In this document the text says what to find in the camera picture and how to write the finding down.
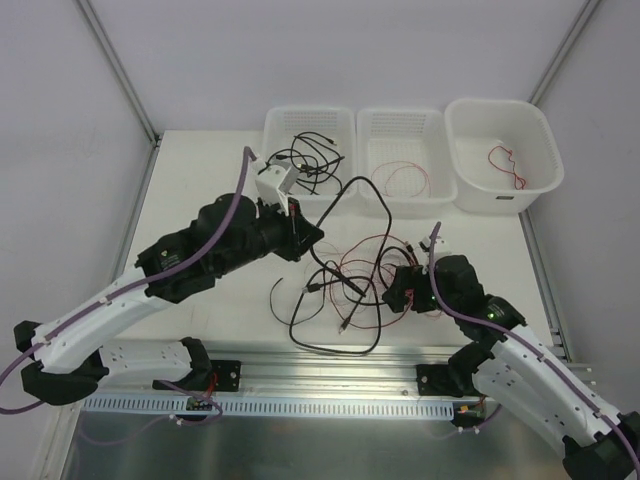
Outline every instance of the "gray wall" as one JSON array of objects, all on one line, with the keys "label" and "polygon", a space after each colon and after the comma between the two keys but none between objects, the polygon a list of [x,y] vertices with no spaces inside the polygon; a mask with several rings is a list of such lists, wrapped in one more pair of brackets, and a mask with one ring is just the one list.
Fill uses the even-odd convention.
[{"label": "gray wall", "polygon": [[533,206],[577,359],[640,408],[640,2],[603,2],[544,100],[566,168]]},{"label": "gray wall", "polygon": [[[109,278],[149,145],[73,2],[0,15],[0,368],[13,325],[48,322]],[[4,407],[29,402],[18,375]],[[28,478],[51,411],[0,417],[0,478]]]},{"label": "gray wall", "polygon": [[584,0],[94,0],[160,130],[288,103],[526,100]]}]

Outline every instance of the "white basket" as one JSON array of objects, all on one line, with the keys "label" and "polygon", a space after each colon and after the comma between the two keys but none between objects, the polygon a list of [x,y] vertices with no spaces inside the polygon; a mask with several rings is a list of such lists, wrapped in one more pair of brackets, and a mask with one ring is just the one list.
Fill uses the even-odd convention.
[{"label": "white basket", "polygon": [[[353,112],[347,108],[325,106],[286,106],[269,110],[264,125],[264,138],[262,140],[262,157],[265,161],[278,150],[291,147],[293,137],[299,133],[313,131],[326,135],[335,142],[335,150],[344,156],[335,175],[344,185],[356,175],[356,132]],[[296,143],[296,149],[302,154],[318,156],[310,147],[300,142]],[[320,149],[329,160],[333,154]],[[312,195],[299,185],[294,185],[291,193],[300,201],[305,214],[321,214],[335,199],[340,190],[340,185],[334,179],[318,185],[318,195]],[[356,192],[355,185],[349,188],[340,204],[348,203],[349,198]]]},{"label": "white basket", "polygon": [[[445,111],[453,167],[458,179],[455,204],[473,213],[512,214],[525,210],[542,193],[560,185],[564,168],[544,114],[517,100],[460,99]],[[516,173],[526,180],[517,190],[515,177],[493,167],[496,146],[513,152]],[[511,171],[502,150],[492,161]]]},{"label": "white basket", "polygon": [[[394,215],[423,218],[451,203],[457,188],[443,115],[435,110],[358,112],[358,173],[369,178]],[[372,213],[384,215],[373,189],[360,193]]]}]

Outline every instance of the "white table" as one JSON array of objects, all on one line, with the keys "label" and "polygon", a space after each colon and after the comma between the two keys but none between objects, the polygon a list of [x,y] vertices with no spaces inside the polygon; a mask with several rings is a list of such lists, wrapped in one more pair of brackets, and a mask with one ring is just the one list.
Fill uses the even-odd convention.
[{"label": "white table", "polygon": [[[242,148],[259,150],[260,132],[168,131],[151,177],[137,224],[127,265],[135,263],[138,253],[167,233],[185,228],[198,210],[219,195],[232,192],[240,172]],[[255,199],[251,177],[245,195]],[[540,298],[524,234],[517,216],[483,217],[464,213],[454,206],[441,216],[441,236],[454,253],[469,258],[485,291],[511,302],[527,319],[539,338],[552,345],[545,310]],[[428,234],[435,219],[394,220],[392,233],[416,243]],[[325,239],[341,252],[368,235],[383,233],[386,219],[363,217],[356,210],[330,216],[323,224]],[[327,250],[319,245],[317,250]],[[300,263],[287,263],[271,255],[232,272],[216,287],[194,295],[181,304],[149,317],[121,335],[121,338],[179,339],[185,336],[203,341],[255,343],[291,348],[287,328],[269,311],[269,290],[284,276],[276,290],[276,309],[289,319],[304,272],[314,270],[310,257]],[[312,310],[320,293],[310,298]],[[369,308],[354,318],[354,323],[375,325],[375,309]],[[395,318],[384,308],[384,319]],[[370,345],[375,330],[349,328],[338,335],[340,319],[331,306],[314,320],[296,327],[298,338],[316,344]],[[436,347],[461,346],[468,342],[451,318],[427,318],[410,312],[397,324],[383,330],[381,346]]]}]

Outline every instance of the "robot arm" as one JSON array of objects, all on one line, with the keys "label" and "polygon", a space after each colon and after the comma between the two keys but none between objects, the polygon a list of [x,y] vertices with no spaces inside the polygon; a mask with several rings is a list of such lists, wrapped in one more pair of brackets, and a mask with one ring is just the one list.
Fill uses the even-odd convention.
[{"label": "robot arm", "polygon": [[[34,352],[33,363],[21,372],[24,390],[51,405],[64,405],[107,384],[145,385],[159,379],[182,388],[202,384],[211,365],[199,340],[184,338],[163,344],[112,339],[143,318],[213,288],[217,279],[270,253],[287,261],[300,260],[324,233],[302,216],[299,203],[288,196],[296,177],[297,171],[285,162],[263,166],[256,178],[260,194],[257,204],[241,197],[231,223],[215,246],[175,275],[108,300],[123,286],[190,258],[217,230],[233,195],[223,195],[202,207],[188,228],[160,238],[139,254],[134,267],[74,311],[48,324],[18,324],[14,336],[19,350],[25,352],[36,343],[44,344]],[[52,330],[96,302],[102,303],[100,308],[46,341]]]},{"label": "robot arm", "polygon": [[[433,264],[439,294],[444,304],[460,314],[454,320],[472,342],[447,365],[419,366],[419,376],[426,377],[422,393],[494,398],[564,455],[563,464],[571,478],[626,478],[634,465],[605,418],[611,419],[637,450],[640,415],[621,415],[587,388],[543,345],[511,304],[485,294],[465,256],[449,255]],[[408,302],[407,290],[413,290],[413,310],[421,313],[439,307],[426,268],[398,268],[383,299],[392,310],[403,309]],[[481,323],[469,323],[464,316],[481,319]],[[520,339],[533,345],[536,354]]]}]

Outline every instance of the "white plastic bin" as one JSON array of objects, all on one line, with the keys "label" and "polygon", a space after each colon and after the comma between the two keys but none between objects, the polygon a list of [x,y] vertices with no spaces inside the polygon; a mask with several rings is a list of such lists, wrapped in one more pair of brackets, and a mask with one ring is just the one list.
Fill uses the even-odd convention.
[{"label": "white plastic bin", "polygon": [[[513,214],[560,185],[564,168],[544,114],[517,100],[460,99],[445,110],[453,168],[455,204],[467,212]],[[489,152],[493,166],[488,159]],[[526,180],[524,188],[513,171]]]},{"label": "white plastic bin", "polygon": [[[368,108],[358,112],[358,173],[394,215],[424,218],[451,203],[457,188],[442,113]],[[374,190],[358,188],[371,213],[384,215]]]},{"label": "white plastic bin", "polygon": [[[308,131],[326,135],[336,142],[337,145],[333,148],[344,156],[344,160],[340,162],[335,175],[343,185],[356,175],[355,118],[347,108],[303,105],[272,108],[265,121],[262,158],[267,161],[275,152],[290,148],[296,135]],[[297,142],[296,149],[304,155],[319,157],[317,152],[304,143]],[[329,161],[335,158],[334,154],[322,148],[320,150],[328,155]],[[356,190],[355,185],[349,188],[340,204],[347,204]],[[311,215],[323,213],[339,191],[340,184],[333,178],[318,185],[317,195],[310,194],[299,185],[294,185],[291,189],[291,193],[300,201],[303,212]]]}]

